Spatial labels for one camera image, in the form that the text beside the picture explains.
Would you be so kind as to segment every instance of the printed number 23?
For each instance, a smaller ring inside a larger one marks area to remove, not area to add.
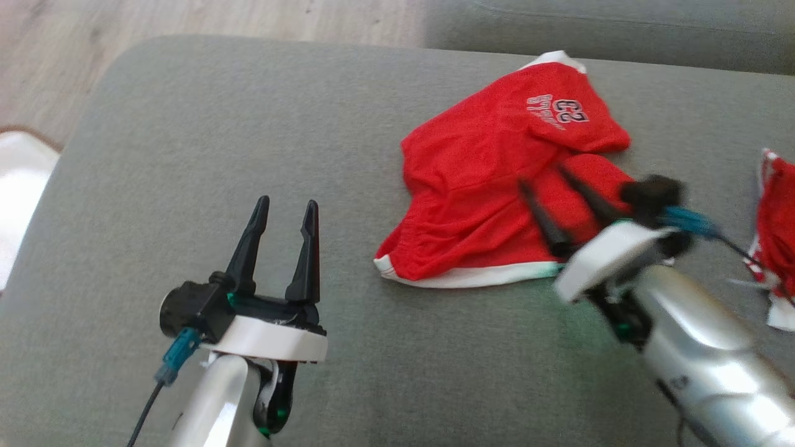
[[[557,120],[560,122],[583,122],[588,121],[588,116],[582,112],[583,108],[579,101],[571,99],[559,99],[555,101],[555,110],[558,112]]]

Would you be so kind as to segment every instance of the wooden floor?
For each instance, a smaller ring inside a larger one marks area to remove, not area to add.
[[[0,0],[0,126],[63,145],[97,80],[150,37],[201,33],[420,46],[433,0]]]

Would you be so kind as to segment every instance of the red clothing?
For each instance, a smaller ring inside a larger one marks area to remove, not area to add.
[[[603,157],[575,154],[620,151],[629,144],[577,68],[548,62],[510,73],[403,140],[404,180],[413,199],[375,262],[385,277],[409,283],[451,269],[517,264],[526,264],[525,272],[471,286],[549,276],[548,269],[535,271],[535,262],[547,265],[554,258],[519,195],[518,178],[529,181],[557,221],[584,241],[598,228],[557,166],[565,163],[619,204],[619,186],[630,178]],[[395,274],[399,278],[387,276]]]

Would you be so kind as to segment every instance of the gray couch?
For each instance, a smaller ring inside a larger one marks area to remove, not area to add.
[[[410,200],[400,141],[529,59],[228,37],[160,38],[121,56],[0,299],[0,445],[124,445],[170,344],[163,296],[224,268],[269,194],[258,291],[283,293],[317,200],[329,339],[325,363],[299,368],[278,445],[673,446],[677,415],[634,350],[591,306],[562,305],[549,280],[419,290],[373,266]],[[583,62],[634,139],[616,162],[687,182],[690,205],[748,243],[758,149],[795,159],[795,78]],[[795,377],[793,336],[765,326],[766,299],[723,279],[748,278],[732,253],[701,243],[678,266]],[[138,445],[166,443],[205,358],[161,394]]]
[[[791,0],[435,0],[430,48],[795,73]]]

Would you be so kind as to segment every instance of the green led light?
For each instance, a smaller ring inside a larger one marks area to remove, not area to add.
[[[619,340],[627,340],[630,338],[632,328],[627,323],[622,323],[615,327],[615,335]]]

